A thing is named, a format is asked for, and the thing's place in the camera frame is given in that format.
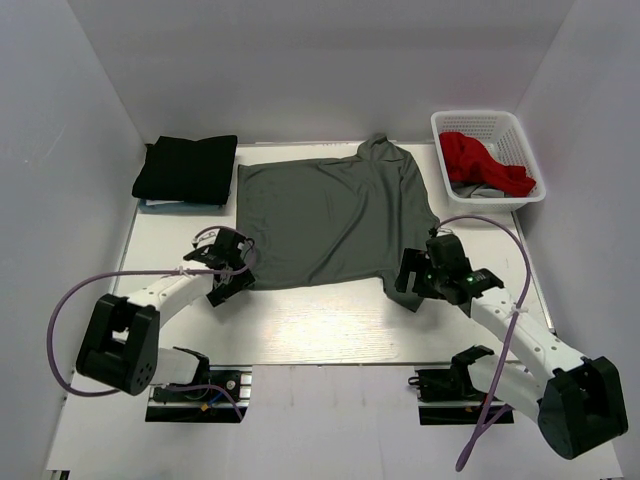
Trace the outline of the grey t shirt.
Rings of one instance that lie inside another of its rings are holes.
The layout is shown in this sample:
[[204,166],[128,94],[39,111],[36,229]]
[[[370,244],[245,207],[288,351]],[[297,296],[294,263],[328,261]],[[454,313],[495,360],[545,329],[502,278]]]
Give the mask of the grey t shirt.
[[496,189],[488,184],[467,184],[454,182],[451,184],[453,193],[460,198],[473,199],[500,199],[508,198],[502,190]]
[[374,136],[344,158],[241,165],[236,227],[255,242],[257,290],[312,287],[378,277],[393,302],[403,252],[423,247],[438,223],[414,156]]

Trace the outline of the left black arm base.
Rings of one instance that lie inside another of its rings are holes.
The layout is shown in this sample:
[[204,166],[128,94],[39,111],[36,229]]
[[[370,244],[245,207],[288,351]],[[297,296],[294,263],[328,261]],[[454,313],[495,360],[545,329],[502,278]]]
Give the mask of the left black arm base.
[[210,366],[203,376],[205,388],[177,391],[153,387],[147,401],[147,423],[239,424],[248,410],[251,367]]

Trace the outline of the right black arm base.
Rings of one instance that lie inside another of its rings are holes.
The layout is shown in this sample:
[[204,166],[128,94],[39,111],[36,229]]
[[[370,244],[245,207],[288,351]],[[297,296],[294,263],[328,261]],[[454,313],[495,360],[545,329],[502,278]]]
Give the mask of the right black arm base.
[[418,369],[407,383],[417,394],[421,426],[472,426],[480,418],[486,393],[464,384],[451,369]]

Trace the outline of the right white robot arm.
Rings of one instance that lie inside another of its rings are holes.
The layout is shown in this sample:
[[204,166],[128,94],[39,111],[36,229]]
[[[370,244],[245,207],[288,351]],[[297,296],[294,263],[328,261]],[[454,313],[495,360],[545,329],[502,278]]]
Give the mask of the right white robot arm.
[[493,394],[536,423],[564,459],[628,431],[616,366],[570,347],[518,308],[494,273],[472,268],[455,235],[433,237],[423,250],[405,249],[395,287],[460,308],[519,361],[501,365],[492,349],[472,346],[454,355],[448,368],[422,369],[409,378],[422,402],[480,402]]

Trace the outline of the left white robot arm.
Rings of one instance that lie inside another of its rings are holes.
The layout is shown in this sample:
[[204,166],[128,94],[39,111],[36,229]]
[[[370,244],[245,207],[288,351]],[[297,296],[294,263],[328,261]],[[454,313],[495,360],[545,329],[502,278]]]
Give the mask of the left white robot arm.
[[149,386],[177,386],[199,399],[211,387],[208,358],[159,346],[161,328],[194,301],[217,307],[255,282],[254,240],[230,228],[199,235],[170,274],[124,296],[105,294],[93,309],[79,354],[79,374],[130,395]]

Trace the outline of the folded black t shirt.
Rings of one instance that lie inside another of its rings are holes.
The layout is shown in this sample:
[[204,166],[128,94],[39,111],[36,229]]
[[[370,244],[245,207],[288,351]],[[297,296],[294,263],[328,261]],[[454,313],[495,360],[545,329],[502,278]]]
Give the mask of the folded black t shirt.
[[146,146],[132,196],[223,206],[230,194],[237,146],[235,135],[201,140],[161,136]]

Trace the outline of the grey t shirt in basket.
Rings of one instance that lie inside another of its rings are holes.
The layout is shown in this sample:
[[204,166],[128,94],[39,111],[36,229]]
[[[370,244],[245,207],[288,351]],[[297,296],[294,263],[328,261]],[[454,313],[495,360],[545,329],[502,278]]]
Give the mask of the grey t shirt in basket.
[[467,184],[454,182],[451,184],[453,193],[460,198],[473,199],[500,199],[508,198],[502,190],[496,189],[488,184]]

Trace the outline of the folded light blue t shirt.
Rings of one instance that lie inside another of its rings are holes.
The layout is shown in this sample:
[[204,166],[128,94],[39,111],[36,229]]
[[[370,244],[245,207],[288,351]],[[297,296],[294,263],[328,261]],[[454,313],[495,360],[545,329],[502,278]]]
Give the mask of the folded light blue t shirt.
[[217,214],[224,209],[221,205],[145,199],[139,200],[138,208],[142,213],[158,215],[209,215]]

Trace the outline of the red t shirt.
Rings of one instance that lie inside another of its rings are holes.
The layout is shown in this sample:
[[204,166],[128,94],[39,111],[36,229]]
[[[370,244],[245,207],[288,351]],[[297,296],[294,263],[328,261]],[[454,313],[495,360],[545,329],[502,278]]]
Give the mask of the red t shirt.
[[452,185],[487,186],[516,198],[528,196],[537,186],[524,166],[500,164],[475,138],[459,132],[444,132],[438,139]]

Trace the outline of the white plastic basket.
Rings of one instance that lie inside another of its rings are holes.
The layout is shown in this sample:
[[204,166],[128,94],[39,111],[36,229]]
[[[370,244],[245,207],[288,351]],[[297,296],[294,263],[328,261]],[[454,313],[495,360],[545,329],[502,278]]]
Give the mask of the white plastic basket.
[[[431,115],[434,145],[443,177],[449,209],[456,214],[497,214],[514,212],[526,205],[542,202],[546,186],[536,158],[517,117],[507,111],[448,110]],[[439,135],[458,132],[478,140],[498,163],[519,166],[536,185],[525,197],[473,198],[457,195],[451,186]]]

